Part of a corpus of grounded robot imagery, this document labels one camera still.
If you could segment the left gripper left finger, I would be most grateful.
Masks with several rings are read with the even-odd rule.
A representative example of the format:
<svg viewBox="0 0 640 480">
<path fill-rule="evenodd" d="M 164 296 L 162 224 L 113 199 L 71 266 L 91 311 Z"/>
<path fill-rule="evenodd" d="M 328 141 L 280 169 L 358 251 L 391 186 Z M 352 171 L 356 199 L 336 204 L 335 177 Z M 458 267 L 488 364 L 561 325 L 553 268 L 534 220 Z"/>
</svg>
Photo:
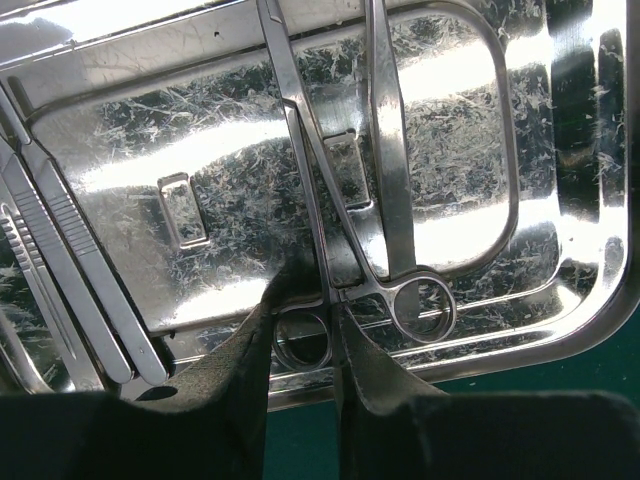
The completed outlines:
<svg viewBox="0 0 640 480">
<path fill-rule="evenodd" d="M 238 330 L 130 402 L 106 392 L 1 399 L 4 479 L 260 479 L 274 312 L 320 295 L 292 260 Z"/>
</svg>

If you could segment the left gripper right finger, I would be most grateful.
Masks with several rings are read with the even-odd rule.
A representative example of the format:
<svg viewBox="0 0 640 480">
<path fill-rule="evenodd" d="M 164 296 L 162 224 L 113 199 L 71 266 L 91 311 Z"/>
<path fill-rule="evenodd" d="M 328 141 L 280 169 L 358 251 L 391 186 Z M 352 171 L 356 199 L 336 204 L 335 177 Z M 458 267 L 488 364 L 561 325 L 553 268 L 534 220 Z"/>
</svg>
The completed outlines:
<svg viewBox="0 0 640 480">
<path fill-rule="evenodd" d="M 606 392 L 450 395 L 332 308 L 343 479 L 636 479 L 639 412 Z"/>
</svg>

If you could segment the steel hemostat forceps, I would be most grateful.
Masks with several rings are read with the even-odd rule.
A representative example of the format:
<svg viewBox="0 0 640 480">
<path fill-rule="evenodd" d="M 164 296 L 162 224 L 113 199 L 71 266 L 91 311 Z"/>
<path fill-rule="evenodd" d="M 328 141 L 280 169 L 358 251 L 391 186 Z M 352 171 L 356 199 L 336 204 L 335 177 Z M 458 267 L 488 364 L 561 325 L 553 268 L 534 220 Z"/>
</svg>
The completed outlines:
<svg viewBox="0 0 640 480">
<path fill-rule="evenodd" d="M 371 267 L 345 206 L 334 169 L 327 157 L 321 129 L 301 79 L 281 7 L 276 1 L 260 1 L 257 9 L 304 190 L 322 287 L 321 299 L 284 307 L 278 312 L 278 319 L 307 316 L 328 326 L 329 310 L 332 306 L 349 305 L 362 298 L 377 296 L 383 301 L 395 327 L 405 336 L 423 344 L 435 343 L 446 338 L 456 324 L 457 305 L 447 281 L 442 276 L 416 264 L 414 271 L 395 280 L 389 277 L 383 281 Z M 332 281 L 320 200 L 312 175 L 314 167 L 319 168 L 322 174 L 341 228 L 360 270 L 361 281 L 357 285 L 338 288 Z M 419 332 L 409 326 L 410 321 L 420 314 L 419 308 L 412 306 L 410 301 L 418 298 L 421 283 L 436 285 L 441 300 L 440 318 L 427 332 Z"/>
</svg>

